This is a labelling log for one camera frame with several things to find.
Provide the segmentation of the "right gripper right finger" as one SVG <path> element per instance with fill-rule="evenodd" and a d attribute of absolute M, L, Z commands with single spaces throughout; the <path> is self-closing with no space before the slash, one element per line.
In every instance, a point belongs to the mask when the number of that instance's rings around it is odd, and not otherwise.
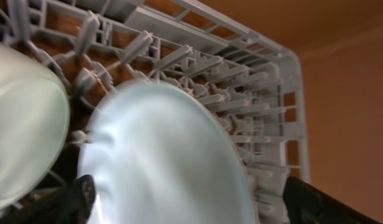
<path fill-rule="evenodd" d="M 283 190 L 291 224 L 379 224 L 296 177 L 288 177 Z"/>

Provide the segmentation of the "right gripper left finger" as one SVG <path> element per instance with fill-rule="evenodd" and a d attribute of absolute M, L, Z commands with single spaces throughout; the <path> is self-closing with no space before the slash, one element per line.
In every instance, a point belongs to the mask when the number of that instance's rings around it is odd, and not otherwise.
<path fill-rule="evenodd" d="M 86 224 L 96 199 L 93 177 L 83 175 L 49 196 L 0 218 L 0 224 Z"/>

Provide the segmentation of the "light blue plate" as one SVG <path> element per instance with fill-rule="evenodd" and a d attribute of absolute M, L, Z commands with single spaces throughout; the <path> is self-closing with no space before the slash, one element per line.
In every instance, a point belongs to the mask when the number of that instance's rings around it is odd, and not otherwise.
<path fill-rule="evenodd" d="M 126 82 L 97 105 L 78 174 L 96 187 L 90 223 L 253 223 L 247 174 L 219 122 L 164 82 Z"/>

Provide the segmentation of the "mint green bowl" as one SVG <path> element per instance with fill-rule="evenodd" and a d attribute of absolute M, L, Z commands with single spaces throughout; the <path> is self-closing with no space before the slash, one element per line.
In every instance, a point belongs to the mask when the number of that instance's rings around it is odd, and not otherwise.
<path fill-rule="evenodd" d="M 59 78 L 0 43 L 0 209 L 44 178 L 61 152 L 69 121 Z"/>

